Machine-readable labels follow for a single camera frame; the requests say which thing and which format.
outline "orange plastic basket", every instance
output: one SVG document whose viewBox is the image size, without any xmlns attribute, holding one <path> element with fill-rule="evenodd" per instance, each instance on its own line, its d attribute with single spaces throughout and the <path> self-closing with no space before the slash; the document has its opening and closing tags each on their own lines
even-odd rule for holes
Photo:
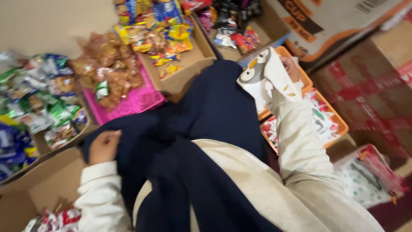
<svg viewBox="0 0 412 232">
<path fill-rule="evenodd" d="M 288 52 L 288 50 L 284 46 L 279 46 L 275 48 L 275 51 L 277 54 L 283 56 L 283 57 L 292 57 L 292 55 Z M 305 71 L 298 65 L 299 68 L 299 78 L 303 83 L 303 88 L 302 88 L 302 94 L 309 92 L 313 88 L 313 82 L 312 80 L 306 75 Z M 260 120 L 263 120 L 267 116 L 269 116 L 271 113 L 269 110 L 265 109 L 263 110 L 260 114 L 257 115 L 257 118 Z"/>
<path fill-rule="evenodd" d="M 339 114 L 332 108 L 332 106 L 329 104 L 329 102 L 326 101 L 326 99 L 322 96 L 321 93 L 319 93 L 318 90 L 316 90 L 316 94 L 315 94 L 315 98 L 316 100 L 321 100 L 324 101 L 326 103 L 326 105 L 328 106 L 327 111 L 329 112 L 333 112 L 334 115 L 330 118 L 333 122 L 335 122 L 336 124 L 338 124 L 338 130 L 337 130 L 337 134 L 339 134 L 339 137 L 342 137 L 345 133 L 348 132 L 349 127 L 348 125 L 345 123 L 345 121 L 343 121 L 343 119 L 339 116 Z M 273 148 L 273 150 L 278 153 L 278 149 L 275 148 L 275 145 L 273 145 L 272 142 L 270 142 L 269 138 L 266 136 L 265 132 L 264 132 L 264 127 L 265 127 L 265 123 L 262 123 L 260 125 L 260 131 L 262 132 L 263 137 L 266 139 L 266 141 L 269 143 L 269 145 Z M 325 148 L 330 147 L 332 144 L 334 144 L 336 142 L 336 140 L 338 139 L 336 138 L 335 140 L 332 140 L 330 142 L 328 142 L 327 144 L 324 145 Z"/>
</svg>

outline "hand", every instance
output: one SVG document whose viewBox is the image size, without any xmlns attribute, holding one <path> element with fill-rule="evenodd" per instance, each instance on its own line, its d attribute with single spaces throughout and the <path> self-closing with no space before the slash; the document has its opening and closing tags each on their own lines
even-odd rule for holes
<svg viewBox="0 0 412 232">
<path fill-rule="evenodd" d="M 91 143 L 89 164 L 95 165 L 113 161 L 116 157 L 117 145 L 121 135 L 121 130 L 107 130 L 99 134 Z"/>
<path fill-rule="evenodd" d="M 286 71 L 289 74 L 290 79 L 292 80 L 293 83 L 299 81 L 299 69 L 297 68 L 297 65 L 293 61 L 292 58 L 290 57 L 280 57 L 283 65 L 285 66 Z"/>
</svg>

